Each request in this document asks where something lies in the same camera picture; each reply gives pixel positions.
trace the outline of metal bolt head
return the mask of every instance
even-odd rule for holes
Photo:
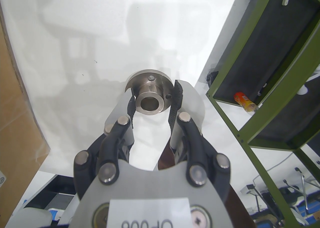
[[[118,118],[117,122],[124,126],[124,125],[127,125],[127,123],[129,122],[129,118],[127,116],[121,116]]]
[[[179,119],[185,123],[189,122],[191,120],[191,116],[188,112],[181,112],[179,114]]]
[[[207,228],[210,227],[210,218],[205,210],[200,206],[191,206],[191,220],[193,228]]]
[[[229,168],[230,167],[230,161],[229,158],[224,154],[217,154],[217,163],[221,168]]]
[[[207,182],[207,173],[201,165],[192,165],[189,174],[191,180],[199,186],[203,186]]]
[[[116,176],[117,169],[114,163],[105,163],[99,169],[98,178],[102,184],[108,184]]]
[[[89,153],[86,150],[80,151],[74,158],[77,165],[84,165],[88,161]]]
[[[150,76],[148,76],[148,80],[152,82],[155,80],[155,77],[153,75],[150,75]]]
[[[111,129],[113,127],[113,124],[108,124],[106,127],[104,127],[104,134],[107,135],[111,132]]]

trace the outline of blue object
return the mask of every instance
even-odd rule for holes
[[[50,212],[51,212],[51,215],[52,215],[52,219],[55,220],[55,217],[56,217],[58,211],[50,210]]]

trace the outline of white label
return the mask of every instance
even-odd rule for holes
[[[0,171],[0,188],[6,179],[7,178],[5,177],[5,175],[3,175],[2,172]]]
[[[111,199],[107,228],[192,228],[188,198]]]

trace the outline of green metal shelf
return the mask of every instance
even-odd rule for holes
[[[320,64],[320,8],[315,15],[312,16],[310,23],[303,29],[303,32],[298,36],[288,54],[281,60],[280,65],[272,73],[261,96],[254,101],[256,104],[262,103],[259,110],[240,130],[235,128],[218,105],[218,102],[236,105],[235,102],[232,102],[230,97],[221,98],[221,93],[219,96],[216,95],[228,73],[232,73],[231,69],[233,65],[237,63],[239,55],[252,32],[255,30],[269,1],[270,0],[257,0],[254,10],[231,48],[229,55],[223,62],[217,77],[210,86],[207,97],[262,177],[275,203],[284,215],[285,226],[291,228],[299,227],[299,223],[293,216],[278,187],[251,148],[291,151],[301,160],[315,179],[320,182],[320,169],[301,150],[304,144],[320,133],[320,111],[308,116],[306,126],[293,136],[288,135],[286,139],[283,137],[283,139],[281,138],[280,140],[269,139],[264,136],[266,135],[266,130],[269,131],[272,121],[279,119],[279,117],[283,115],[286,106],[290,106],[290,102],[292,103],[292,100],[295,100],[298,90],[305,84],[306,80]],[[318,103],[320,103],[320,97],[314,100],[315,102],[318,100]]]

